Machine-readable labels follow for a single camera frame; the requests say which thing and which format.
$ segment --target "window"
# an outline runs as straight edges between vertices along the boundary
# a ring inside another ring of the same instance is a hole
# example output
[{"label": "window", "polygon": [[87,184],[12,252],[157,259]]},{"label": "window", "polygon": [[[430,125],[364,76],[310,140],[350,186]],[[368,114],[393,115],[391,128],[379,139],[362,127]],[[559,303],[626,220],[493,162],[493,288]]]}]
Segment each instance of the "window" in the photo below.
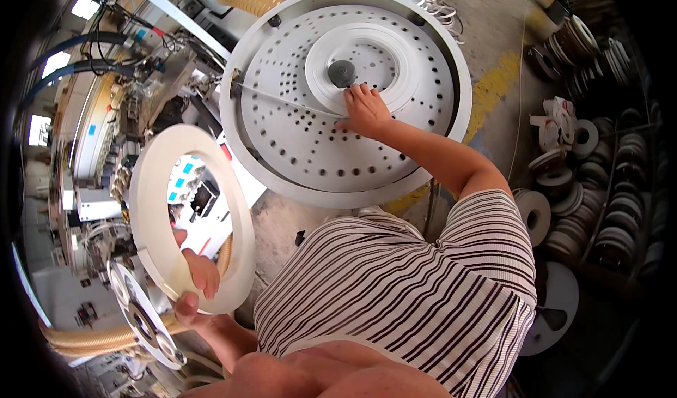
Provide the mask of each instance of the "window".
[{"label": "window", "polygon": [[33,115],[30,119],[29,145],[46,147],[47,133],[50,126],[51,119],[49,117]]},{"label": "window", "polygon": [[92,0],[77,0],[73,6],[71,13],[83,19],[91,19],[91,17],[99,9],[99,3]]},{"label": "window", "polygon": [[55,55],[49,57],[47,59],[47,62],[45,64],[45,69],[43,70],[43,75],[42,79],[45,78],[48,74],[51,72],[54,72],[56,69],[60,69],[63,66],[68,64],[68,60],[71,59],[71,55],[68,53],[64,53],[63,51],[60,51],[56,53]]}]

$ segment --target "striped shirt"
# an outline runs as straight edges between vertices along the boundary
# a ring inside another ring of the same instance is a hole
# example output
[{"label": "striped shirt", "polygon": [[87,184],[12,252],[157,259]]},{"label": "striped shirt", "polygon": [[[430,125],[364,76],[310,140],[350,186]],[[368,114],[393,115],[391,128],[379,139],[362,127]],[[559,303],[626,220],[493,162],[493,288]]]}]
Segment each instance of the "striped shirt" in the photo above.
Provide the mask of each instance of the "striped shirt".
[{"label": "striped shirt", "polygon": [[461,199],[435,243],[384,212],[337,218],[259,296],[258,350],[351,338],[453,396],[493,397],[533,321],[535,276],[519,211],[498,189]]}]

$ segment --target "concrete floor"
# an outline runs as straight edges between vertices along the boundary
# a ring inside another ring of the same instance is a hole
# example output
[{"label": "concrete floor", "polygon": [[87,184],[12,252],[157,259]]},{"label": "concrete floor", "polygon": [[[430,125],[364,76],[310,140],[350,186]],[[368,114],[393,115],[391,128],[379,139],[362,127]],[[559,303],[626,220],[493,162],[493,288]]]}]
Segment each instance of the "concrete floor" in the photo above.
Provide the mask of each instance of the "concrete floor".
[{"label": "concrete floor", "polygon": [[[461,50],[473,85],[472,115],[463,142],[490,158],[507,178],[521,118],[517,153],[509,179],[512,188],[531,184],[527,165],[538,154],[532,145],[529,114],[543,114],[543,99],[551,98],[557,92],[551,85],[538,80],[529,67],[521,70],[521,100],[519,91],[522,43],[541,42],[556,29],[542,10],[552,1],[448,0],[448,4],[457,9],[464,25],[462,39],[466,43],[461,45]],[[426,234],[431,241],[444,227],[454,203],[448,191],[439,189]],[[428,210],[428,192],[428,185],[424,185],[382,207],[422,231]],[[250,327],[253,326],[254,301],[296,249],[296,233],[310,232],[325,220],[347,213],[306,206],[272,191],[266,191],[252,211],[258,249],[255,284],[248,301],[236,313],[238,320]]]}]

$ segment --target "blue label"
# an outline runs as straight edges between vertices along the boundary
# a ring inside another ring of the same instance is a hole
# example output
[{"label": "blue label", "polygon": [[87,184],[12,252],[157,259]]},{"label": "blue label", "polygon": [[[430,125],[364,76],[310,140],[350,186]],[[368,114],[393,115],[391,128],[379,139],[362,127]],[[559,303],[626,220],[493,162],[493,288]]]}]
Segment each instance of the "blue label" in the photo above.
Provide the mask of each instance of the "blue label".
[{"label": "blue label", "polygon": [[136,33],[136,36],[134,37],[134,42],[140,42],[141,38],[146,35],[146,31],[143,29],[139,29],[139,32]]}]

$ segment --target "black center knob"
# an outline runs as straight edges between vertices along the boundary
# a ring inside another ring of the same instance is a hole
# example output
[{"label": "black center knob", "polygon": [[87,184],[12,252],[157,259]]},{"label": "black center knob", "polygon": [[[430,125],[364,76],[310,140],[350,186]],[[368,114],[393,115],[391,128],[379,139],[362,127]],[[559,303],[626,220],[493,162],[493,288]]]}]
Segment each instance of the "black center knob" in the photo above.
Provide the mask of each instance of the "black center knob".
[{"label": "black center knob", "polygon": [[346,60],[338,60],[332,63],[327,69],[329,80],[332,81],[337,88],[347,88],[355,83],[357,73],[355,66]]}]

